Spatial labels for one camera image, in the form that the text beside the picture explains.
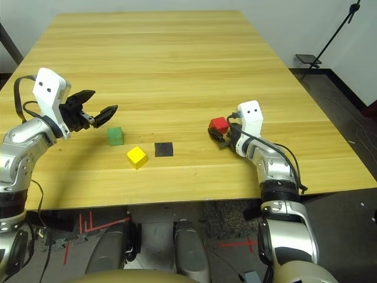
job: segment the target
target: red cube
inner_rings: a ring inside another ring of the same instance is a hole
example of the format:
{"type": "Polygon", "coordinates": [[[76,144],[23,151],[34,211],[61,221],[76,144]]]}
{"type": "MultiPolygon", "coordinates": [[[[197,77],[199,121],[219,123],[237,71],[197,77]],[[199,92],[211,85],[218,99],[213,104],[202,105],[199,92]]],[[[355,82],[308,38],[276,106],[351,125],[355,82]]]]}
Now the red cube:
{"type": "Polygon", "coordinates": [[[229,125],[224,117],[212,119],[208,128],[215,128],[221,134],[225,134],[228,131],[229,125]]]}

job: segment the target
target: wooden table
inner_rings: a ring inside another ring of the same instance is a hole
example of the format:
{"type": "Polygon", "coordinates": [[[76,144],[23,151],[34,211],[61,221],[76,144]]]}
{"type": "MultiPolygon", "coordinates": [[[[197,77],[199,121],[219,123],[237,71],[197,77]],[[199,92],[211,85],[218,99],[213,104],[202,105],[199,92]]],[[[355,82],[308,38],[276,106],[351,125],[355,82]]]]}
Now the wooden table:
{"type": "MultiPolygon", "coordinates": [[[[99,129],[60,140],[37,163],[44,209],[131,203],[256,198],[254,166],[209,138],[212,118],[257,100],[262,136],[297,156],[307,193],[376,186],[347,142],[263,38],[238,11],[129,12],[59,15],[0,92],[0,133],[20,123],[17,77],[50,68],[71,94],[97,93],[84,110],[118,104],[99,129]],[[125,145],[107,144],[122,127],[125,145]],[[154,157],[155,142],[173,142],[174,157],[154,157]],[[126,153],[140,146],[149,161],[135,170],[126,153]]],[[[23,101],[33,99],[22,83],[23,101]]],[[[33,184],[27,209],[36,209],[33,184]]]]}

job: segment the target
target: green cube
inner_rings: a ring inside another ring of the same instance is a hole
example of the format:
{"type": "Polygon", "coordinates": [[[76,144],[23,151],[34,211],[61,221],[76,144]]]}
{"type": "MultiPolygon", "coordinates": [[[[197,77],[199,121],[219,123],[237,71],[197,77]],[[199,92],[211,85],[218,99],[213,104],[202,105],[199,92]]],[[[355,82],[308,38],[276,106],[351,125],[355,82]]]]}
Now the green cube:
{"type": "Polygon", "coordinates": [[[124,144],[122,128],[108,128],[107,141],[110,146],[121,146],[124,144]]]}

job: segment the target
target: yellow cube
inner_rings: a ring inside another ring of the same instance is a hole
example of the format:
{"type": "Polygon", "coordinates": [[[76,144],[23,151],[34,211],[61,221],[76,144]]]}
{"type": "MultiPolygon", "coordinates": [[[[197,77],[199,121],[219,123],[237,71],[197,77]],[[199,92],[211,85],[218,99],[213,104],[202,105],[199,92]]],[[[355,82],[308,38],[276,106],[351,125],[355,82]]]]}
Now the yellow cube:
{"type": "Polygon", "coordinates": [[[127,159],[136,170],[148,161],[147,155],[138,146],[127,152],[127,159]]]}

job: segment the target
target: white wall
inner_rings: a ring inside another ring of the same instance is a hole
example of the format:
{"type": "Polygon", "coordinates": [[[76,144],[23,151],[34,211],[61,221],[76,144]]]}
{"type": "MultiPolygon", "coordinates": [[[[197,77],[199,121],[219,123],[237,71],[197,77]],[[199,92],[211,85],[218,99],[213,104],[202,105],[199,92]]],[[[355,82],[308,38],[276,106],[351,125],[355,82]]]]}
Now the white wall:
{"type": "MultiPolygon", "coordinates": [[[[0,0],[0,20],[24,55],[56,14],[153,10],[236,9],[261,33],[288,67],[295,53],[317,53],[352,0],[0,0]]],[[[332,65],[332,58],[324,67],[332,65]]],[[[0,73],[15,69],[0,45],[0,73]]]]}
{"type": "Polygon", "coordinates": [[[352,24],[345,27],[348,33],[334,42],[333,50],[341,54],[332,70],[368,106],[377,100],[377,1],[363,0],[361,4],[352,24]]]}
{"type": "MultiPolygon", "coordinates": [[[[288,67],[304,67],[296,53],[316,55],[356,0],[0,0],[0,20],[26,55],[56,14],[67,12],[241,10],[288,67]]],[[[377,99],[377,1],[361,9],[324,53],[322,67],[334,72],[364,101],[377,99]]],[[[0,44],[0,73],[16,64],[0,44]]]]}

